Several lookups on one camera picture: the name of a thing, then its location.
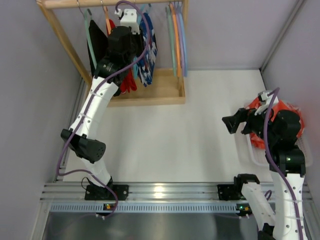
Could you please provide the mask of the blue white patterned trousers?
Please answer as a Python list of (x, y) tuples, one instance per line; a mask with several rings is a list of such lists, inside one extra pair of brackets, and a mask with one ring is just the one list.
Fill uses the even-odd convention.
[(143, 13), (147, 24), (149, 26), (149, 30), (151, 32), (150, 43), (148, 44), (147, 52), (138, 63), (137, 63), (137, 76), (140, 78), (140, 82), (144, 87), (151, 85), (153, 82), (153, 74), (155, 70), (156, 58), (158, 54), (157, 40), (156, 34), (153, 27), (153, 23), (151, 21), (148, 13)]

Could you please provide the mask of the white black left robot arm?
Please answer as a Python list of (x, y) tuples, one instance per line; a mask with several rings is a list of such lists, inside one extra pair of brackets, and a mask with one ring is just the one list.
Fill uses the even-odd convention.
[(87, 200), (106, 200), (111, 196), (113, 179), (109, 174), (103, 155), (105, 143), (96, 139), (105, 110), (127, 76), (134, 58), (145, 48), (143, 31), (131, 27), (116, 26), (107, 38), (107, 48), (99, 59), (92, 85), (75, 122), (61, 131), (61, 138), (75, 155), (82, 160), (90, 175), (86, 188)]

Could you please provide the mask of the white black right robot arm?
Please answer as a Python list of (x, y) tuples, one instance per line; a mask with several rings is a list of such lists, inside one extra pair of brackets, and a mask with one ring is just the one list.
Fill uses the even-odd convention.
[(306, 160), (297, 142), (300, 116), (287, 109), (272, 113), (267, 123), (265, 157), (275, 192), (272, 209), (255, 174), (240, 173), (233, 188), (248, 201), (257, 223), (259, 240), (305, 240), (302, 190)]

